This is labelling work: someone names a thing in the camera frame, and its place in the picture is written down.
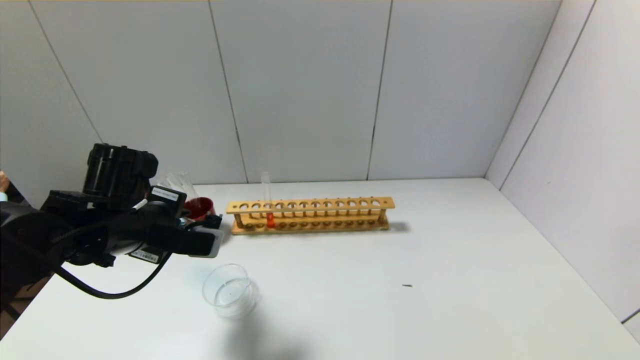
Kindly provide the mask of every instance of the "orange liquid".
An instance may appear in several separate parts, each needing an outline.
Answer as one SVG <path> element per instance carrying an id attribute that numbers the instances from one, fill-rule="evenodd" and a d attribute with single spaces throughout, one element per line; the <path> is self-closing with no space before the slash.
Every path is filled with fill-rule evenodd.
<path id="1" fill-rule="evenodd" d="M 273 220 L 273 213 L 267 213 L 267 227 L 276 227 L 276 222 Z"/>

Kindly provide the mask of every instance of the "wall seam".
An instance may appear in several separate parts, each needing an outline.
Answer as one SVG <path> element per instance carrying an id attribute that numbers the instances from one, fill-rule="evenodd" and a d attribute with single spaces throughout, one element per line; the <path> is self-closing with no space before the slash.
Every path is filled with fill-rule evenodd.
<path id="1" fill-rule="evenodd" d="M 525 147 L 527 147 L 527 143 L 529 142 L 529 139 L 531 138 L 531 135 L 536 130 L 536 127 L 538 126 L 538 123 L 540 122 L 540 119 L 542 118 L 542 115 L 544 114 L 545 110 L 547 109 L 547 105 L 549 104 L 549 101 L 553 97 L 554 92 L 556 92 L 556 88 L 557 88 L 558 84 L 560 83 L 560 79 L 562 79 L 562 76 L 564 75 L 564 71 L 566 70 L 567 65 L 569 65 L 569 61 L 571 61 L 571 58 L 573 57 L 573 52 L 575 51 L 575 48 L 578 46 L 578 43 L 580 42 L 580 37 L 582 37 L 582 33 L 584 32 L 584 29 L 586 28 L 587 23 L 589 22 L 589 18 L 591 17 L 591 12 L 593 11 L 593 8 L 595 7 L 597 2 L 598 2 L 598 0 L 594 0 L 593 4 L 591 4 L 591 8 L 589 9 L 589 13 L 587 14 L 586 19 L 584 19 L 584 23 L 582 24 L 582 28 L 580 29 L 580 33 L 578 34 L 578 37 L 575 39 L 575 43 L 573 43 L 573 47 L 571 48 L 571 52 L 569 53 L 569 57 L 567 57 L 566 61 L 564 62 L 564 66 L 562 68 L 562 71 L 560 72 L 560 75 L 558 76 L 558 79 L 556 80 L 556 83 L 554 84 L 553 89 L 551 89 L 551 92 L 549 93 L 549 97 L 547 97 L 547 101 L 545 101 L 545 105 L 542 107 L 542 110 L 540 111 L 540 114 L 538 115 L 538 118 L 536 119 L 536 122 L 533 124 L 533 127 L 531 128 L 531 131 L 529 132 L 529 135 L 527 136 L 527 139 L 522 144 L 522 147 L 520 148 L 520 151 L 518 152 L 518 156 L 516 156 L 516 159 L 514 160 L 513 164 L 511 164 L 511 168 L 509 169 L 509 172 L 507 173 L 507 176 L 502 181 L 502 184 L 500 185 L 500 188 L 498 190 L 502 191 L 502 188 L 507 183 L 507 180 L 509 179 L 509 176 L 511 175 L 511 172 L 513 171 L 513 168 L 515 168 L 516 164 L 518 163 L 518 160 L 520 159 L 520 155 L 522 155 L 522 152 L 524 151 Z"/>
<path id="2" fill-rule="evenodd" d="M 80 96 L 78 96 L 78 93 L 76 92 L 76 88 L 74 88 L 73 84 L 71 83 L 71 79 L 69 79 L 69 76 L 67 75 L 67 71 L 65 71 L 65 68 L 62 66 L 62 62 L 60 61 L 58 54 L 56 54 L 56 51 L 53 49 L 53 45 L 51 44 L 51 41 L 49 40 L 49 37 L 47 36 L 46 31 L 44 30 L 44 26 L 42 26 L 42 22 L 40 21 L 40 18 L 38 17 L 38 13 L 36 13 L 36 9 L 33 7 L 33 3 L 31 3 L 31 0 L 29 0 L 29 6 L 31 7 L 33 16 L 35 16 L 36 21 L 40 26 L 40 31 L 42 31 L 42 34 L 44 35 L 44 38 L 47 41 L 47 44 L 49 44 L 49 48 L 51 49 L 51 52 L 53 53 L 53 56 L 56 59 L 56 62 L 58 62 L 58 66 L 60 66 L 60 69 L 62 70 L 62 74 L 65 76 L 65 79 L 67 79 L 67 83 L 69 84 L 71 91 L 74 93 L 74 96 L 78 101 L 78 104 L 80 104 L 80 108 L 82 108 L 82 111 L 84 112 L 84 115 L 86 116 L 87 121 L 89 122 L 89 124 L 91 124 L 91 127 L 93 128 L 93 131 L 95 131 L 95 134 L 96 136 L 98 136 L 98 139 L 100 140 L 100 142 L 104 143 L 104 140 L 100 136 L 100 133 L 98 133 L 98 129 L 96 129 L 95 125 L 93 125 L 93 121 L 91 121 L 91 117 L 89 116 L 89 113 L 87 112 L 86 108 L 82 104 L 82 101 L 80 101 Z"/>
<path id="3" fill-rule="evenodd" d="M 391 28 L 391 13 L 394 9 L 394 0 L 389 3 L 389 18 L 387 20 L 387 35 L 385 37 L 385 48 L 382 52 L 382 67 L 380 69 L 380 82 L 378 83 L 378 99 L 376 100 L 376 113 L 373 116 L 373 130 L 371 131 L 371 149 L 369 150 L 369 165 L 367 166 L 367 177 L 365 180 L 369 180 L 369 173 L 371 172 L 371 159 L 373 157 L 373 141 L 376 136 L 376 123 L 378 122 L 378 110 L 380 108 L 380 92 L 382 91 L 382 75 L 385 72 L 385 60 L 387 59 L 387 44 L 389 43 L 389 29 Z"/>

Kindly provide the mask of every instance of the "clear plastic cup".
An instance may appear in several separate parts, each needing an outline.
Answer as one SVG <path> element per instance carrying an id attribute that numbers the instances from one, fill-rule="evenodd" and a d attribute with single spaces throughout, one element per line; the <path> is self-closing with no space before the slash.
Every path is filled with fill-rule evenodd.
<path id="1" fill-rule="evenodd" d="M 202 296 L 218 315 L 238 320 L 255 307 L 257 291 L 243 267 L 226 264 L 207 276 L 202 285 Z"/>

